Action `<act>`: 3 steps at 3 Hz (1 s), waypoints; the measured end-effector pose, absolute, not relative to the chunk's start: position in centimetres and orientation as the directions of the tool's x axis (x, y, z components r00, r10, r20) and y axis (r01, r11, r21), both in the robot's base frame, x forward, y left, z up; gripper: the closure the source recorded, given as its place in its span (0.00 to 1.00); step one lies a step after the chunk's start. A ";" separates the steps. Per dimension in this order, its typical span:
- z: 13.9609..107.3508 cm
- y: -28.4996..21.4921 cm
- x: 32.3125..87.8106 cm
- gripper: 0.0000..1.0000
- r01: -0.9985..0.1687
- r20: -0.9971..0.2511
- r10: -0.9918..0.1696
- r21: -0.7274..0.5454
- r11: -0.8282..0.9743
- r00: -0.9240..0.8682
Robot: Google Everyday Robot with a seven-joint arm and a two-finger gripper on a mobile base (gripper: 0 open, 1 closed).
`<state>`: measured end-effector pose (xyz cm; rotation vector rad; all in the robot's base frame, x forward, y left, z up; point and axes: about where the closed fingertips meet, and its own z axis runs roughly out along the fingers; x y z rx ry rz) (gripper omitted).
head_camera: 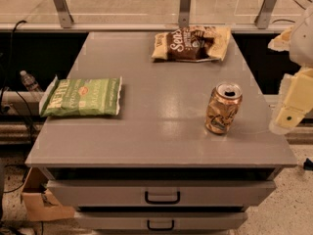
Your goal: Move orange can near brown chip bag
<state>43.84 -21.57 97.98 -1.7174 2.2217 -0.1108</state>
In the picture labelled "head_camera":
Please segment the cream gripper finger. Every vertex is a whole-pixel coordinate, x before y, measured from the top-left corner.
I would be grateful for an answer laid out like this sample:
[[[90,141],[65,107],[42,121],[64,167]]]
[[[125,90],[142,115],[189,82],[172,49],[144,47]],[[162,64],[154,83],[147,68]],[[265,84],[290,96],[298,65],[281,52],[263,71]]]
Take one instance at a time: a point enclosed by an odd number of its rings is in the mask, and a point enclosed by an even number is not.
[[[269,42],[268,48],[274,51],[278,51],[278,52],[289,51],[291,32],[292,32],[292,26],[285,29],[281,34],[273,38]]]
[[[292,131],[313,109],[313,70],[301,68],[296,74],[285,74],[279,89],[278,103],[269,129],[278,135]]]

